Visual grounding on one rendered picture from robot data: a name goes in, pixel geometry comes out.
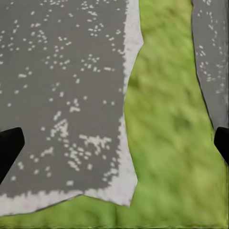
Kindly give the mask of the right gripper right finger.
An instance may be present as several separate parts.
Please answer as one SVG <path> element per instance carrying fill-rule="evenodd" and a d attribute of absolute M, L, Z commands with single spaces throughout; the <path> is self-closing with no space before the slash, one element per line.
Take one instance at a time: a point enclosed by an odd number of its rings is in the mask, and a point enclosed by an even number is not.
<path fill-rule="evenodd" d="M 229 166 L 229 128 L 218 127 L 214 137 L 214 145 Z"/>

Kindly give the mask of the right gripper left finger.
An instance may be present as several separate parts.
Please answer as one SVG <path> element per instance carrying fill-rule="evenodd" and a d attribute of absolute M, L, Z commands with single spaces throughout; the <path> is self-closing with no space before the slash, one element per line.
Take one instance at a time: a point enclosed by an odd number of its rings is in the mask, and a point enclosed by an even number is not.
<path fill-rule="evenodd" d="M 25 145 L 21 127 L 0 132 L 0 184 Z"/>

